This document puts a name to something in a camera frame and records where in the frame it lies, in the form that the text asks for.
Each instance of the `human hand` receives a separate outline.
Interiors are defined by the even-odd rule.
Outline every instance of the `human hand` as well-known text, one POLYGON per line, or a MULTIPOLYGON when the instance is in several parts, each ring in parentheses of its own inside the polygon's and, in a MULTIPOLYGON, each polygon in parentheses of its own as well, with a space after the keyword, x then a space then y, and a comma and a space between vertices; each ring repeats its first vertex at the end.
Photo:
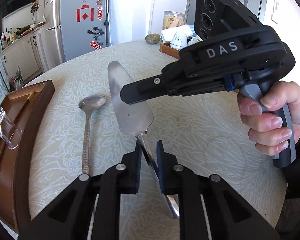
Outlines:
MULTIPOLYGON (((241 121, 250 127, 249 139, 256 148, 266 155, 276 155, 288 148, 292 131, 282 126, 282 118, 271 113, 262 113, 260 103, 251 98, 237 97, 241 121)), ((276 111, 288 103, 295 143, 300 138, 300 87, 295 82, 276 82, 270 91, 261 98, 268 111, 276 111)))

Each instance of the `jar of snacks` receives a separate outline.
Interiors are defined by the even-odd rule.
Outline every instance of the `jar of snacks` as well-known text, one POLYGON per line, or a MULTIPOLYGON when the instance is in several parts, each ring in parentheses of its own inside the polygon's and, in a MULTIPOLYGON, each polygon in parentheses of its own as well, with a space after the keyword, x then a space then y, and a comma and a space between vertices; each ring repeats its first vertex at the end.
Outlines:
POLYGON ((162 29, 165 30, 184 25, 185 19, 186 15, 183 13, 164 11, 162 29))

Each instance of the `brown tray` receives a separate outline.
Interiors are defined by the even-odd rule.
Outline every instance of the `brown tray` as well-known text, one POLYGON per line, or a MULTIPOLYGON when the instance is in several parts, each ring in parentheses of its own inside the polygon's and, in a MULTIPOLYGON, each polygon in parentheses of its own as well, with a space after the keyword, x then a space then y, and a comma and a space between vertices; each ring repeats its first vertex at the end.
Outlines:
POLYGON ((23 131, 14 150, 6 147, 0 138, 0 219, 16 233, 31 221, 30 161, 41 120, 54 91, 52 80, 48 80, 13 91, 1 103, 10 119, 23 131))
POLYGON ((159 51, 161 51, 162 53, 165 53, 169 56, 180 59, 179 50, 170 47, 170 42, 161 43, 159 51))

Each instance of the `bottle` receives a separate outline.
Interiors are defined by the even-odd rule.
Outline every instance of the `bottle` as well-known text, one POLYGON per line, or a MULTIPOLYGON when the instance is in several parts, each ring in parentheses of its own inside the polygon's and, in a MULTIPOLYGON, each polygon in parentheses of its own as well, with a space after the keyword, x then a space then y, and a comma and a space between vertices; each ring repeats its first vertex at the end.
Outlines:
POLYGON ((10 28, 9 37, 10 37, 10 42, 11 43, 13 43, 16 40, 15 32, 12 30, 12 28, 10 28))
POLYGON ((7 33, 2 31, 2 35, 1 35, 2 49, 5 49, 6 47, 8 47, 7 37, 8 37, 7 33))

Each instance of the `metal spatula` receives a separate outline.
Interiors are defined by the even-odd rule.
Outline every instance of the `metal spatula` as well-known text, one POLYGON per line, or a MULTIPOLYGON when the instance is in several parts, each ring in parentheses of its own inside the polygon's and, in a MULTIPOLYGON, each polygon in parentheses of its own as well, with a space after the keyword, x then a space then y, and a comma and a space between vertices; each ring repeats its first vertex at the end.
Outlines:
POLYGON ((161 193, 158 179, 158 167, 151 153, 147 140, 148 127, 153 122, 153 114, 146 101, 133 105, 124 103, 120 98, 120 91, 126 84, 133 82, 129 74, 124 70, 119 62, 113 61, 108 66, 109 86, 111 93, 111 101, 117 117, 120 131, 137 137, 156 186, 158 188, 163 206, 167 215, 172 219, 179 218, 179 207, 172 196, 165 196, 161 193))

